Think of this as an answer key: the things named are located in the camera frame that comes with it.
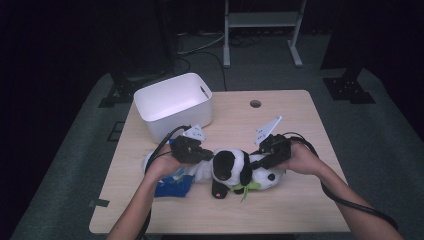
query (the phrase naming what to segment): forearm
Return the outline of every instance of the forearm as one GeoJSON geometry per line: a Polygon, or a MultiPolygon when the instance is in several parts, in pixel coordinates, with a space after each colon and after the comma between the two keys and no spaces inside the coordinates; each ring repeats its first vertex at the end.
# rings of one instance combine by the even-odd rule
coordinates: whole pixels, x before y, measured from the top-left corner
{"type": "Polygon", "coordinates": [[[157,179],[145,176],[107,239],[136,239],[151,209],[157,179]]]}
{"type": "MultiPolygon", "coordinates": [[[[356,194],[330,167],[323,167],[317,177],[337,197],[373,208],[367,201],[356,194]]],[[[336,202],[336,204],[357,239],[402,239],[387,221],[340,203],[336,202]]]]}

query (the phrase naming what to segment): panda head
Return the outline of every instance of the panda head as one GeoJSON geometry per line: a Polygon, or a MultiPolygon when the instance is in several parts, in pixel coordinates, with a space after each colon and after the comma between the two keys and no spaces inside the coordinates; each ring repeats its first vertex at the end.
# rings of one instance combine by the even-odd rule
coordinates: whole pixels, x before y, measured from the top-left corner
{"type": "Polygon", "coordinates": [[[228,187],[247,185],[252,178],[249,155],[240,149],[218,149],[212,161],[213,178],[228,187]]]}

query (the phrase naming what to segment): black cable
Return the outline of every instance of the black cable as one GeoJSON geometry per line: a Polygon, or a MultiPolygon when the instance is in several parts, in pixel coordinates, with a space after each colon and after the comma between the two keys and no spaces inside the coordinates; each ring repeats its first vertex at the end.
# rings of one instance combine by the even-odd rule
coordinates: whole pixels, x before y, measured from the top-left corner
{"type": "MultiPolygon", "coordinates": [[[[298,136],[300,136],[300,137],[290,137],[289,139],[290,140],[292,140],[292,141],[297,141],[297,142],[301,142],[301,143],[303,143],[303,144],[305,144],[308,148],[309,148],[309,150],[315,155],[315,156],[317,156],[318,157],[318,153],[317,153],[317,151],[315,150],[315,148],[312,146],[312,144],[311,143],[309,143],[308,141],[306,141],[306,139],[304,138],[304,137],[302,137],[300,134],[298,134],[298,133],[293,133],[293,132],[290,132],[290,133],[285,133],[285,134],[296,134],[296,135],[298,135],[298,136]]],[[[337,203],[340,203],[340,204],[342,204],[342,205],[344,205],[344,206],[347,206],[347,207],[350,207],[350,208],[353,208],[353,209],[356,209],[356,210],[359,210],[359,211],[362,211],[362,212],[365,212],[365,213],[368,213],[368,214],[371,214],[371,215],[374,215],[374,216],[376,216],[376,217],[379,217],[379,218],[381,218],[381,219],[383,219],[383,220],[385,220],[385,221],[387,221],[390,225],[392,225],[393,226],[393,228],[394,229],[396,229],[396,230],[398,230],[398,224],[396,223],[396,221],[393,219],[393,218],[391,218],[390,216],[388,216],[388,215],[386,215],[386,214],[384,214],[384,213],[382,213],[382,212],[380,212],[380,211],[378,211],[378,210],[376,210],[376,209],[373,209],[373,208],[369,208],[369,207],[366,207],[366,206],[363,206],[363,205],[360,205],[360,204],[357,204],[357,203],[354,203],[354,202],[350,202],[350,201],[347,201],[347,200],[345,200],[345,199],[342,199],[342,198],[339,198],[339,197],[337,197],[336,195],[334,195],[328,188],[327,188],[327,186],[325,186],[324,185],[324,183],[321,181],[321,187],[322,187],[322,190],[323,190],[323,192],[325,193],[325,195],[328,197],[328,198],[330,198],[331,200],[333,200],[333,201],[335,201],[335,202],[337,202],[337,203]]]]}
{"type": "MultiPolygon", "coordinates": [[[[152,162],[156,158],[171,152],[170,151],[170,152],[166,152],[166,153],[162,153],[162,154],[158,155],[158,153],[163,148],[163,146],[165,146],[165,144],[169,141],[169,139],[171,139],[172,135],[174,135],[174,133],[176,133],[180,129],[184,129],[184,131],[187,131],[189,128],[190,128],[190,126],[179,126],[165,136],[165,138],[162,140],[162,142],[159,143],[158,147],[153,151],[152,155],[150,155],[149,159],[147,160],[146,168],[144,170],[145,174],[147,173],[147,170],[149,169],[150,165],[152,164],[152,162]]],[[[143,236],[146,234],[147,227],[150,224],[151,216],[152,216],[152,208],[150,208],[149,214],[147,214],[147,217],[146,217],[146,220],[144,221],[143,227],[141,228],[140,233],[138,234],[138,236],[136,238],[137,240],[142,239],[143,236]]]]}
{"type": "Polygon", "coordinates": [[[222,42],[222,39],[224,39],[224,35],[222,35],[219,38],[217,38],[217,39],[215,39],[215,40],[213,40],[209,43],[206,43],[205,45],[202,45],[198,48],[195,48],[195,49],[192,49],[192,50],[189,50],[189,51],[184,51],[184,52],[178,51],[177,55],[179,55],[179,56],[189,55],[190,53],[194,53],[194,52],[215,46],[217,43],[222,42]]]}
{"type": "Polygon", "coordinates": [[[259,40],[255,41],[251,37],[238,35],[238,36],[231,37],[229,44],[231,47],[234,47],[234,48],[249,48],[251,46],[260,44],[262,42],[262,38],[260,36],[256,36],[256,38],[258,38],[259,40]]]}
{"type": "Polygon", "coordinates": [[[223,79],[223,82],[224,82],[224,90],[227,92],[228,90],[227,90],[227,80],[225,78],[225,71],[224,71],[223,64],[221,63],[221,60],[219,60],[218,56],[216,56],[215,54],[210,53],[210,52],[191,52],[191,53],[182,55],[182,57],[188,57],[188,56],[195,55],[195,54],[208,54],[208,55],[211,55],[212,57],[214,57],[218,61],[218,64],[220,66],[221,73],[222,73],[222,79],[223,79]]]}

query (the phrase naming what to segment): stuffed animal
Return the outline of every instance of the stuffed animal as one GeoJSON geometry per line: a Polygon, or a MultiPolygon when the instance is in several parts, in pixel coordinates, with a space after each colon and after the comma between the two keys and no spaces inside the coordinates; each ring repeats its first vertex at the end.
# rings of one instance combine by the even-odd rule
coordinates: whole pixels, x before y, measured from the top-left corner
{"type": "Polygon", "coordinates": [[[223,199],[228,191],[236,186],[247,186],[252,180],[249,154],[234,148],[221,148],[214,152],[212,158],[212,196],[223,199]]]}
{"type": "Polygon", "coordinates": [[[212,196],[224,199],[228,191],[244,193],[250,189],[263,190],[277,185],[284,171],[258,168],[252,170],[250,163],[265,157],[262,154],[250,155],[246,152],[227,148],[214,152],[212,163],[212,196]]]}

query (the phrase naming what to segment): gray carpet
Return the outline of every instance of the gray carpet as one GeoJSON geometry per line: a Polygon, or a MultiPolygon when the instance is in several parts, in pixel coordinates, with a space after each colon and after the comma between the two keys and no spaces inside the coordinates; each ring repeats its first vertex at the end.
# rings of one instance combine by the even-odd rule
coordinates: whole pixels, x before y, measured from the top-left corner
{"type": "MultiPolygon", "coordinates": [[[[231,67],[224,70],[225,81],[217,59],[205,53],[177,61],[174,72],[195,72],[212,91],[309,91],[350,186],[392,216],[405,239],[422,239],[423,142],[379,79],[367,70],[361,72],[358,81],[376,104],[352,105],[349,101],[332,100],[322,78],[338,77],[343,69],[319,70],[328,35],[299,37],[302,68],[294,67],[287,39],[288,36],[252,37],[246,41],[256,44],[232,48],[231,67]]],[[[208,41],[211,38],[184,36],[180,50],[208,41]]],[[[203,51],[214,53],[222,60],[220,46],[203,51]]],[[[94,211],[91,201],[100,194],[117,145],[108,141],[109,134],[116,122],[125,121],[130,107],[130,104],[116,104],[113,108],[98,108],[111,86],[112,79],[107,74],[93,88],[12,239],[104,239],[88,229],[94,211]]],[[[350,233],[296,237],[353,239],[350,233]]]]}

